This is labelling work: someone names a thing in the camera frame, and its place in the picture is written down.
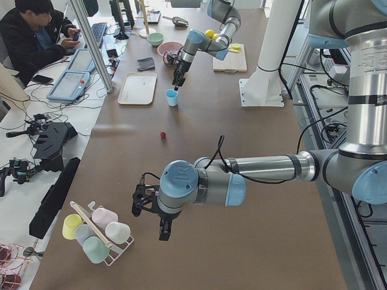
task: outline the green bowl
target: green bowl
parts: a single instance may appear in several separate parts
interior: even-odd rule
[[[154,47],[159,46],[164,41],[164,36],[159,32],[151,33],[146,38]]]

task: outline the wooden cutting board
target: wooden cutting board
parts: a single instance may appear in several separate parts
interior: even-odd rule
[[[236,73],[238,71],[246,72],[246,55],[244,53],[244,45],[241,44],[241,48],[238,53],[232,53],[229,51],[224,60],[213,58],[212,62],[213,71],[224,71],[225,73]]]

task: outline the paper cup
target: paper cup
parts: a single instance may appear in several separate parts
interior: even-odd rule
[[[105,229],[106,236],[114,243],[125,243],[131,236],[131,228],[129,225],[121,222],[111,222]]]
[[[168,105],[171,107],[174,107],[178,103],[178,91],[175,91],[174,89],[167,89],[165,92],[165,96],[167,98]]]
[[[109,248],[105,246],[99,237],[86,239],[82,249],[93,264],[101,263],[109,256]]]
[[[68,215],[63,222],[63,237],[68,240],[75,240],[75,230],[80,225],[82,225],[82,218],[78,214],[73,213]]]
[[[97,208],[93,211],[91,219],[96,223],[100,228],[105,229],[108,224],[111,222],[118,222],[119,216],[117,213],[107,210],[103,207]]]
[[[93,236],[97,236],[95,232],[88,225],[80,225],[75,230],[75,238],[79,245],[83,246],[83,243],[89,238]]]

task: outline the black jacket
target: black jacket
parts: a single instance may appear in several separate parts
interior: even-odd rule
[[[27,85],[32,79],[34,73],[44,66],[53,63],[64,56],[64,49],[55,44],[58,38],[60,26],[63,24],[62,32],[68,37],[68,29],[75,26],[65,18],[63,13],[53,10],[52,20],[45,27],[48,35],[51,37],[54,45],[44,51],[37,48],[37,37],[34,31],[22,18],[17,9],[9,11],[0,21],[0,33],[11,58],[15,70],[19,71],[19,78]]]

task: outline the white desk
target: white desk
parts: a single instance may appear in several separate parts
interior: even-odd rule
[[[112,17],[108,18],[90,18],[90,23],[107,22],[108,28],[106,33],[114,32],[115,23]],[[126,41],[117,41],[117,52],[120,54],[126,46]],[[108,64],[106,51],[102,46],[102,56],[105,64]],[[57,63],[45,69],[39,70],[39,74],[52,77],[55,83],[68,62]],[[95,71],[91,74],[88,86],[86,87],[85,96],[81,98],[82,102],[78,105],[72,105],[61,112],[53,107],[58,107],[61,102],[47,100],[46,96],[52,86],[33,85],[27,87],[25,92],[31,97],[31,102],[27,108],[28,117],[21,110],[11,109],[0,123],[2,128],[15,128],[24,123],[24,120],[33,118],[34,114],[53,112],[52,119],[62,115],[55,121],[70,122],[79,133],[76,137],[67,141],[63,146],[63,163],[66,164],[69,159],[78,157],[82,159],[86,145],[89,141],[89,135],[93,128],[100,108],[106,96],[106,90],[99,75]],[[24,126],[13,131],[22,131]],[[0,166],[7,164],[10,159],[27,159],[33,161],[35,149],[32,150],[32,143],[27,135],[21,135],[14,138],[7,138],[5,134],[9,130],[0,129]],[[52,184],[56,182],[60,172],[39,172],[37,175],[22,185],[13,182],[12,176],[8,176],[5,181],[5,195],[0,198],[0,243],[9,245],[15,243],[23,247],[33,246],[37,251],[44,251],[48,240],[51,237],[51,228],[55,224],[54,220],[51,228],[48,230],[44,239],[39,240],[28,234],[29,224],[37,212],[41,200],[47,193]],[[32,283],[33,277],[39,267],[39,261],[32,258],[32,261],[24,266],[22,275],[22,285],[19,289],[28,289]]]

